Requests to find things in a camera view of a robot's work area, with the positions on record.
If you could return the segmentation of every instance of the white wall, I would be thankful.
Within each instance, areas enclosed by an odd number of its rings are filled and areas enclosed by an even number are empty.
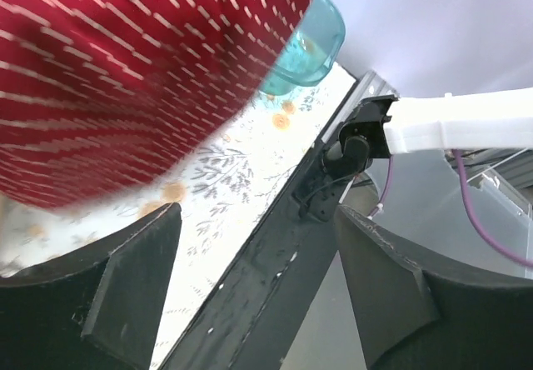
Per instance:
[[[333,0],[339,61],[375,69],[403,96],[533,86],[533,0]]]

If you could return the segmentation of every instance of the red fabric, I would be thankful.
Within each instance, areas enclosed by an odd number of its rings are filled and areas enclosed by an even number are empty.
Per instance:
[[[149,183],[239,111],[310,0],[0,0],[0,191]]]

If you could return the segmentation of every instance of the black mount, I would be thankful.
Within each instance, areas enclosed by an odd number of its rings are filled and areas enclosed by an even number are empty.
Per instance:
[[[323,222],[333,215],[348,183],[372,164],[372,159],[391,157],[383,124],[396,95],[361,100],[351,116],[338,128],[338,139],[327,144],[314,167],[294,192],[301,204],[300,216]]]

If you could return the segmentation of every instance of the floral pattern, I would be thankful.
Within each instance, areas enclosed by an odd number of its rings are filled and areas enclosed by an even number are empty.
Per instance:
[[[159,368],[354,81],[336,65],[317,87],[282,97],[259,92],[187,160],[141,190],[60,212],[8,202],[0,275],[82,248],[179,202],[182,235],[152,359]]]

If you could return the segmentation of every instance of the blue glass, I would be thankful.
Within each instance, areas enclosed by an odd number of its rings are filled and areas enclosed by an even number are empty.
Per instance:
[[[316,86],[331,71],[345,36],[333,3],[313,0],[260,90],[279,96],[298,86]]]

